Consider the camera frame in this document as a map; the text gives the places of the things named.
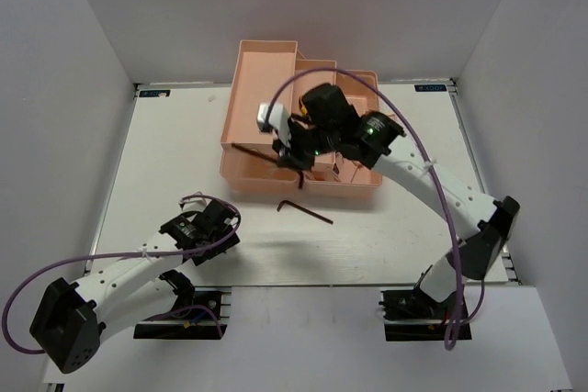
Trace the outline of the yellow side cutter pliers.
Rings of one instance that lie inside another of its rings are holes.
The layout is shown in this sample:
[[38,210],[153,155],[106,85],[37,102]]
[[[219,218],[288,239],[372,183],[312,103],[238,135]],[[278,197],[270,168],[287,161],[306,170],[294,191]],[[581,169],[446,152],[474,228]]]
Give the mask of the yellow side cutter pliers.
[[307,110],[307,108],[305,107],[305,105],[304,105],[304,103],[303,103],[303,99],[302,99],[302,97],[301,97],[301,96],[299,97],[299,110],[300,110],[300,114],[301,114],[303,117],[307,117],[307,116],[308,116],[308,110]]

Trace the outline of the pink plastic tool box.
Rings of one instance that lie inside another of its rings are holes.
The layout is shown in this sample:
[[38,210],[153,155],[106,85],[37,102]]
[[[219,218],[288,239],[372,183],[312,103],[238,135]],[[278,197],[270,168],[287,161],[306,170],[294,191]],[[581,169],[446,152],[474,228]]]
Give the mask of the pink plastic tool box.
[[276,166],[275,140],[288,132],[288,117],[303,114],[302,95],[314,86],[339,86],[358,115],[379,110],[378,77],[372,71],[335,71],[335,60],[308,59],[294,40],[244,39],[232,79],[220,144],[220,175],[240,194],[371,198],[380,174],[339,153],[315,158],[302,174]]

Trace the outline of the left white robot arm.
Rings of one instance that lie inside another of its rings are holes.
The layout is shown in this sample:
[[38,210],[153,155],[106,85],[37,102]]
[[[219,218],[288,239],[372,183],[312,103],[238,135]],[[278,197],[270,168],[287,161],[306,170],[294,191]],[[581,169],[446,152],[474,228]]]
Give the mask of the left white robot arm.
[[188,269],[236,245],[241,215],[211,199],[201,210],[165,222],[136,257],[123,257],[73,282],[59,278],[46,288],[30,334],[63,374],[71,374],[100,345],[146,319],[184,319],[206,314],[217,322],[219,301],[199,293]]

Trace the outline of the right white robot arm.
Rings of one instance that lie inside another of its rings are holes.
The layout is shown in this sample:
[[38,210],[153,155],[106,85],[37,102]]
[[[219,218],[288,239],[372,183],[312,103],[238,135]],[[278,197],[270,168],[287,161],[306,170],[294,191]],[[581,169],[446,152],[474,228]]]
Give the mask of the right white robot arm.
[[405,318],[436,317],[466,282],[485,279],[512,234],[520,210],[515,199],[497,200],[462,183],[426,158],[394,119],[379,111],[359,114],[334,84],[312,88],[301,103],[301,116],[281,104],[258,108],[258,127],[277,135],[279,166],[307,171],[317,156],[337,153],[400,185],[449,226],[449,251],[396,305]]

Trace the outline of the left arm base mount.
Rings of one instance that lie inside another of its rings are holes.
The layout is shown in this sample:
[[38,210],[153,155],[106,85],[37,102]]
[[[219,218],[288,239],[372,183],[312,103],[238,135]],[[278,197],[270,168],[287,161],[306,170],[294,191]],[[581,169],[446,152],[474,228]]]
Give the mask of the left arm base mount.
[[134,340],[219,341],[230,318],[230,287],[196,287],[184,274],[170,270],[157,279],[171,289],[167,311],[134,327]]

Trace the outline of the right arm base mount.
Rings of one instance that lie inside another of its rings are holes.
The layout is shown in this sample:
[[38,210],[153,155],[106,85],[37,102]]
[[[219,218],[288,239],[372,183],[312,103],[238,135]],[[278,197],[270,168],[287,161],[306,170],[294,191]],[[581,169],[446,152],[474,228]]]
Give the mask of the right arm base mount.
[[411,289],[380,292],[387,342],[441,342],[453,313],[456,295],[442,303],[417,299]]

